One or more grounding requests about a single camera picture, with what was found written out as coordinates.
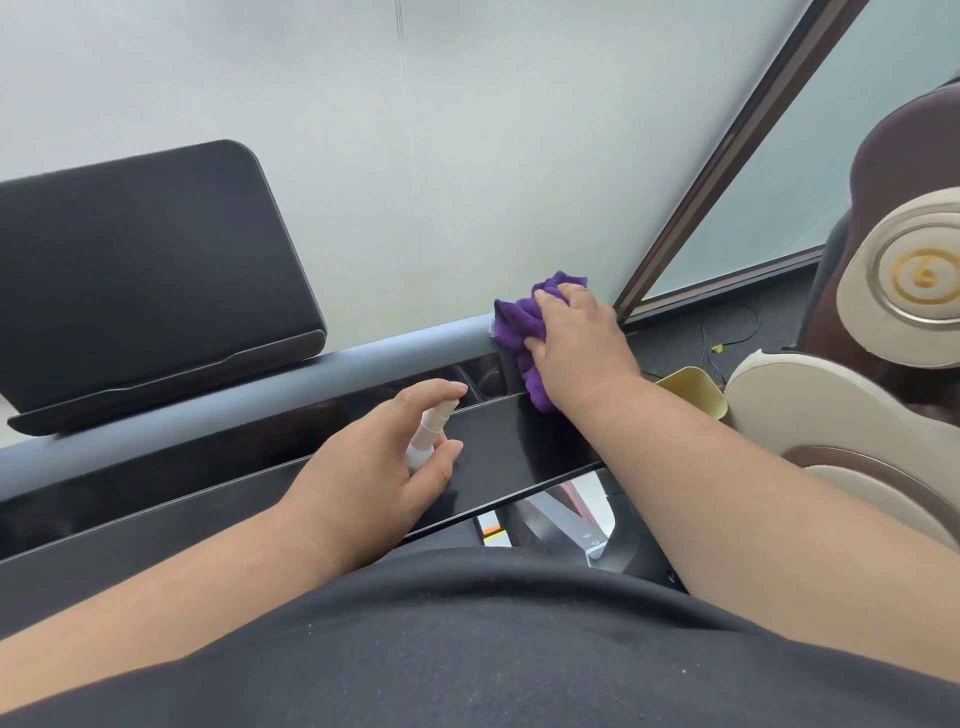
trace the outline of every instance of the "cleaning cloth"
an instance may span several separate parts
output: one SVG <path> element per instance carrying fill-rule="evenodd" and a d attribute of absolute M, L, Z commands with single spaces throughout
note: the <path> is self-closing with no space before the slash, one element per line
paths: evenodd
<path fill-rule="evenodd" d="M 543 290 L 551 296 L 566 301 L 564 294 L 557 288 L 561 283 L 577 283 L 586 286 L 587 279 L 568 276 L 563 271 L 557 271 L 553 278 L 537 283 L 530 290 L 528 299 L 520 299 L 514 303 L 493 302 L 493 328 L 491 329 L 493 340 L 516 357 L 516 365 L 520 369 L 520 375 L 523 376 L 530 399 L 540 412 L 554 412 L 557 408 L 547 397 L 540 372 L 534 364 L 534 357 L 523 346 L 523 340 L 533 336 L 546 341 L 546 326 L 543 324 L 540 306 L 533 295 L 536 291 Z"/>

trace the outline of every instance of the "wire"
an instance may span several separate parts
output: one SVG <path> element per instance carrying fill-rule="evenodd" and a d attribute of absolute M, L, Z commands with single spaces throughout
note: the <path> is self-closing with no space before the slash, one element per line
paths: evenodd
<path fill-rule="evenodd" d="M 711 345 L 708 343 L 708 340 L 707 340 L 707 320 L 705 319 L 705 320 L 704 320 L 703 322 L 701 322 L 701 324 L 700 324 L 700 333 L 701 333 L 701 335 L 703 336 L 703 339 L 704 339 L 704 350 L 703 350 L 703 351 L 701 352 L 701 354 L 700 354 L 700 368 L 701 368 L 701 369 L 704 368 L 704 359 L 706 359 L 707 362 L 709 362 L 709 365 L 710 365 L 711 367 L 713 367 L 714 371 L 715 371 L 718 375 L 720 375 L 720 381 L 721 381 L 721 383 L 723 383 L 724 385 L 727 384 L 727 377 L 724 375 L 723 372 L 720 371 L 720 367 L 718 367 L 718 366 L 716 365 L 716 362 L 713 361 L 713 357 L 711 356 L 711 354 L 713 354 L 713 349 L 714 349 L 714 347 L 720 347 L 721 349 L 724 349 L 724 348 L 726 348 L 726 347 L 732 346 L 733 344 L 743 344 L 745 341 L 750 341 L 752 338 L 754 338 L 754 336 L 756 335 L 756 333 L 757 333 L 758 331 L 760 331 L 760 315 L 759 315 L 755 310 L 753 310 L 752 308 L 750 308 L 748 305 L 744 305 L 744 304 L 742 304 L 742 303 L 739 303 L 738 305 L 732 306 L 732 307 L 734 307 L 734 308 L 745 308 L 746 310 L 748 310 L 748 311 L 750 311 L 752 314 L 754 314 L 754 321 L 755 321 L 755 322 L 754 322 L 754 329 L 753 329 L 749 334 L 747 334 L 746 336 L 744 336 L 743 338 L 741 338 L 741 339 L 733 339 L 732 341 L 723 341 L 723 342 L 720 342 L 720 343 L 718 343 L 718 344 L 714 344 L 713 346 L 711 346 Z"/>

